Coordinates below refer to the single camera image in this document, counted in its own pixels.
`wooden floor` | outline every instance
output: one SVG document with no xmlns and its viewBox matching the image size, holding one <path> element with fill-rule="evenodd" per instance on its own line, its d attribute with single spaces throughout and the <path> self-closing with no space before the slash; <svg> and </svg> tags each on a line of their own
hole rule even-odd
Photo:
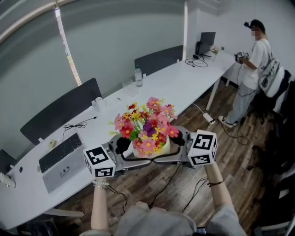
<svg viewBox="0 0 295 236">
<path fill-rule="evenodd" d="M 199 98 L 195 103 L 205 110 L 211 91 Z M 209 114 L 213 118 L 218 115 L 226 115 L 231 109 L 231 104 L 236 94 L 236 88 L 233 86 L 225 87 L 224 82 L 220 82 L 218 91 L 214 98 Z M 264 189 L 260 187 L 262 172 L 259 169 L 247 170 L 249 164 L 258 160 L 257 155 L 252 150 L 253 145 L 263 147 L 264 141 L 271 124 L 267 122 L 264 125 L 252 115 L 247 117 L 244 125 L 227 129 L 232 136 L 246 136 L 249 144 L 243 146 L 237 139 L 227 136 L 219 122 L 208 127 L 208 131 L 215 132 L 218 136 L 218 150 L 216 161 L 220 167 L 226 186 L 229 189 L 235 209 L 240 219 L 240 224 L 248 235 L 251 233 L 251 225 L 260 213 L 260 206 L 252 202 L 255 197 L 262 197 Z M 190 131 L 205 129 L 207 121 L 202 117 L 202 113 L 191 105 L 186 109 L 173 125 L 180 125 Z M 127 171 L 124 176 L 111 180 L 111 185 L 117 191 L 124 193 L 128 198 L 127 208 L 138 201 L 151 203 L 155 195 L 167 184 L 177 166 L 150 165 L 141 170 Z M 190 200 L 195 185 L 202 177 L 205 177 L 205 169 L 200 167 L 198 170 L 181 166 L 174 176 L 168 188 L 158 196 L 155 201 L 155 207 L 161 207 L 167 211 L 181 212 L 187 202 Z M 90 229 L 90 218 L 93 202 L 94 187 L 89 185 L 75 196 L 59 206 L 60 209 L 84 211 L 85 216 L 81 218 L 79 228 L 74 230 L 73 235 Z M 124 212 L 122 206 L 124 199 L 121 195 L 108 192 L 108 217 L 111 232 L 116 231 L 116 226 Z M 198 195 L 190 203 L 185 211 L 197 224 L 204 226 L 205 222 L 213 214 L 213 202 L 210 188 L 205 184 Z"/>
</svg>

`white vase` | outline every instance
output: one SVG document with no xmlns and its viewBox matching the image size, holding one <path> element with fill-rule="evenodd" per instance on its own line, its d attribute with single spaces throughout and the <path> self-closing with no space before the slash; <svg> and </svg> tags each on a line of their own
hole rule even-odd
<svg viewBox="0 0 295 236">
<path fill-rule="evenodd" d="M 133 154 L 137 158 L 155 158 L 157 156 L 161 156 L 161 155 L 165 155 L 165 154 L 169 154 L 169 153 L 170 153 L 170 138 L 169 137 L 166 139 L 166 143 L 163 146 L 160 153 L 153 153 L 151 156 L 144 155 L 143 157 L 140 157 L 138 151 L 136 149 L 133 149 Z"/>
</svg>

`white t-shirt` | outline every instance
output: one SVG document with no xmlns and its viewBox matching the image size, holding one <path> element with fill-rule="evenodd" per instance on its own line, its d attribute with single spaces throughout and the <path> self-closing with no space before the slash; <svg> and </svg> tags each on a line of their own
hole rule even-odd
<svg viewBox="0 0 295 236">
<path fill-rule="evenodd" d="M 245 65 L 243 83 L 250 89 L 258 88 L 259 74 L 264 70 L 271 55 L 271 46 L 267 39 L 260 39 L 254 43 L 249 61 L 257 67 L 253 70 Z"/>
</svg>

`black wristband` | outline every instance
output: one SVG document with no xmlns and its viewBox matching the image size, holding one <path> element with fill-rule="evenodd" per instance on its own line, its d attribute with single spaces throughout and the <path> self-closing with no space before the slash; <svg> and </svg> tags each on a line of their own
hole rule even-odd
<svg viewBox="0 0 295 236">
<path fill-rule="evenodd" d="M 209 187 L 212 187 L 212 186 L 215 186 L 215 185 L 219 185 L 219 184 L 221 184 L 223 182 L 224 182 L 224 180 L 221 181 L 221 182 L 218 182 L 218 183 L 208 183 L 207 185 L 209 185 Z"/>
</svg>

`white box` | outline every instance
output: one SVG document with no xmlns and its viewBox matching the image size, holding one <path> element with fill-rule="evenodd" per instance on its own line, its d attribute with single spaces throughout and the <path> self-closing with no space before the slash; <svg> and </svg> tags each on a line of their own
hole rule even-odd
<svg viewBox="0 0 295 236">
<path fill-rule="evenodd" d="M 198 130 L 188 154 L 191 165 L 196 166 L 213 163 L 217 147 L 215 133 Z"/>
<path fill-rule="evenodd" d="M 84 149 L 84 159 L 93 178 L 115 175 L 116 165 L 102 146 Z"/>
</svg>

